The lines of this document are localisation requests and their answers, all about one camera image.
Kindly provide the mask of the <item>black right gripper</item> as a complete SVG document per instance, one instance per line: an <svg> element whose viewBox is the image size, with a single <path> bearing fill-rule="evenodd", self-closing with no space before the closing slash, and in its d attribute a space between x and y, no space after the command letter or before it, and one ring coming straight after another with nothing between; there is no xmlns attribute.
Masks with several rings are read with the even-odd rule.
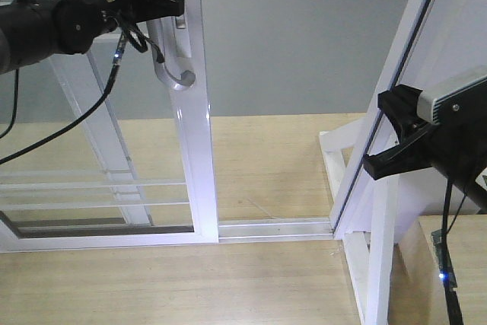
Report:
<svg viewBox="0 0 487 325"><path fill-rule="evenodd" d="M430 167L453 173L457 167L460 130L422 122L416 113L421 92L399 84L378 94L377 106L393 126L399 144L376 155L364 155L364 169L374 180Z"/></svg>

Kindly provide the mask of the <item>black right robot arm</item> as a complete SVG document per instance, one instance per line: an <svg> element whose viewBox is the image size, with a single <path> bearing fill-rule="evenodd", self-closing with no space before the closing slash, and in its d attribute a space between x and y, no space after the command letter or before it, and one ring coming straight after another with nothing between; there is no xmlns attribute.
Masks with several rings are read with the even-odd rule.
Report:
<svg viewBox="0 0 487 325"><path fill-rule="evenodd" d="M433 167L486 210L486 189L476 182L486 169L486 88L449 97L439 107L438 125L418 116L420 93L400 84L378 94L377 106L391 122L399 144L377 155L365 155L364 169L378 180Z"/></svg>

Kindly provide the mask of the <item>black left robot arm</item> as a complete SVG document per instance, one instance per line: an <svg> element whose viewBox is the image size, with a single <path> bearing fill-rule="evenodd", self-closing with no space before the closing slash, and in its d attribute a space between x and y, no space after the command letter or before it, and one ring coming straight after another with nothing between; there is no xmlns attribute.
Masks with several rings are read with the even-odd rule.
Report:
<svg viewBox="0 0 487 325"><path fill-rule="evenodd" d="M116 28L183 15L184 0L14 0L1 7L1 72L83 54Z"/></svg>

